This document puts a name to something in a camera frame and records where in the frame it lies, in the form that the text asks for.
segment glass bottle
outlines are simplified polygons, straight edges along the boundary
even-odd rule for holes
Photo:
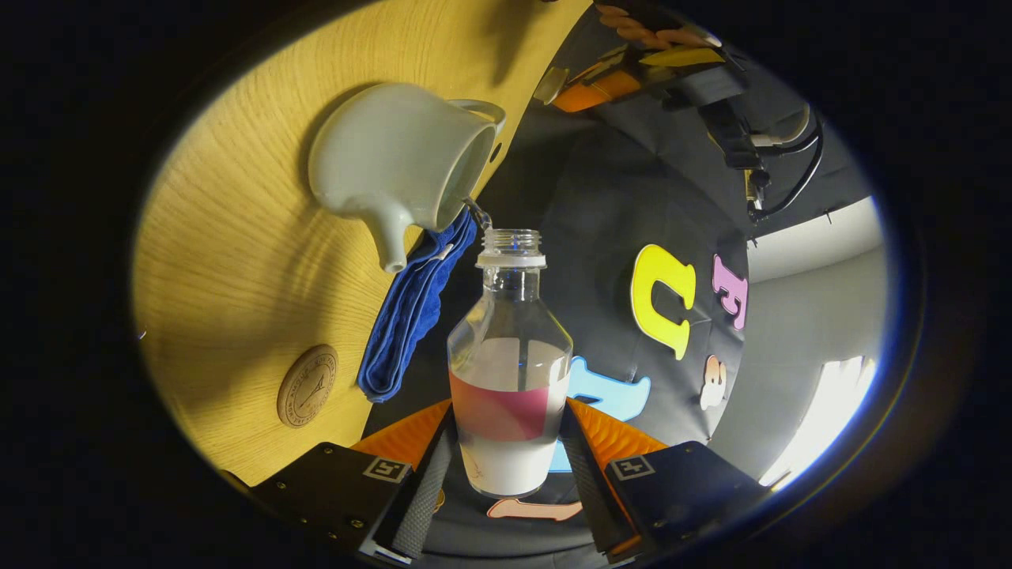
[[[488,229],[484,244],[484,294],[446,341],[450,393],[472,487],[519,498],[547,477],[573,339],[538,294],[538,233]]]

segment white wall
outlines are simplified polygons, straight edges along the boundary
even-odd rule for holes
[[[874,201],[865,197],[830,214],[749,242],[749,283],[828,266],[882,243]]]
[[[820,251],[809,245],[810,255]],[[810,262],[795,259],[794,267]],[[750,254],[755,274],[760,266],[751,263]],[[854,355],[877,359],[886,297],[881,245],[815,270],[750,280],[745,353],[710,449],[750,476],[764,474],[794,435],[822,364]]]

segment bottle threaded mouth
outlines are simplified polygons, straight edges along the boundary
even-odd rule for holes
[[[489,229],[482,243],[485,250],[478,256],[478,266],[544,266],[541,234],[533,229]]]

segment white ceramic pitcher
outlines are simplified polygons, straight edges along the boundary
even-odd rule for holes
[[[398,272],[407,264],[404,230],[449,227],[505,120],[506,111],[490,102],[444,100],[408,83],[375,85],[321,127],[310,150],[310,185],[329,211],[364,221],[381,266]]]

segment blue towel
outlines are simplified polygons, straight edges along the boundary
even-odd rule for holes
[[[463,251],[475,241],[477,226],[465,208],[446,231],[426,231],[425,241],[394,277],[380,309],[358,368],[358,387],[373,403],[401,389],[401,378],[415,344],[439,319],[439,293]]]

